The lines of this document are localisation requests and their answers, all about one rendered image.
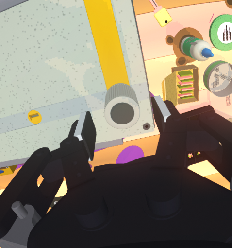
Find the green round container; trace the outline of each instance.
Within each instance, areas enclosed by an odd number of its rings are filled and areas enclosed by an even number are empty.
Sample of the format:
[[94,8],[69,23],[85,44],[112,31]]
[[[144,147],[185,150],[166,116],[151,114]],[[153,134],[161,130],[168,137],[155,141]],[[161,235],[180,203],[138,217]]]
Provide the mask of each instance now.
[[218,60],[204,72],[204,85],[214,95],[225,97],[232,94],[232,64]]

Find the green bottle label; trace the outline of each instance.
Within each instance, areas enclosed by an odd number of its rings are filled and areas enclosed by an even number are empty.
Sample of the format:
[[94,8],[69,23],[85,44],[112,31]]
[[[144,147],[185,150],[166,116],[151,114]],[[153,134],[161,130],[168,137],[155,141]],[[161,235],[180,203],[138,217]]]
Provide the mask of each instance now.
[[188,38],[184,44],[183,44],[183,52],[185,55],[192,57],[191,53],[190,53],[190,49],[191,49],[191,46],[193,45],[193,42],[195,42],[196,40],[200,40],[200,39],[197,39],[195,37],[191,37],[191,38]]

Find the white bottle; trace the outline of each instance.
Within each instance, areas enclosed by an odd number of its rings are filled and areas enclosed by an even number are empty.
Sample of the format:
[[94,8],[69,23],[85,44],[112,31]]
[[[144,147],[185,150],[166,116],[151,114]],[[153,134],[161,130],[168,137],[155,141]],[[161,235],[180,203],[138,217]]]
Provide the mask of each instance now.
[[205,61],[209,57],[214,56],[210,44],[195,37],[186,37],[183,39],[180,49],[185,55],[197,61]]

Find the green circular lid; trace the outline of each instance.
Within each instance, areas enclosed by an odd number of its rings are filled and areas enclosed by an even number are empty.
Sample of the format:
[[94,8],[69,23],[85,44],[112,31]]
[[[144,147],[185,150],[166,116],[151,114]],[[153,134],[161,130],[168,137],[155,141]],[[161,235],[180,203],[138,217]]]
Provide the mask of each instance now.
[[211,24],[210,40],[219,50],[232,49],[232,15],[220,15]]

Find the white circle label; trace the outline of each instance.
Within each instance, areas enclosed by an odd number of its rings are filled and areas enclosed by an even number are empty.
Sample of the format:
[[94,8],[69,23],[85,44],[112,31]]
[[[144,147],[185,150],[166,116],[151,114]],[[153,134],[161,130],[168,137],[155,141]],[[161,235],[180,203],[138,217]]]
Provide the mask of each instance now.
[[231,43],[232,42],[232,23],[224,22],[223,24],[221,24],[217,31],[217,37],[224,44]]

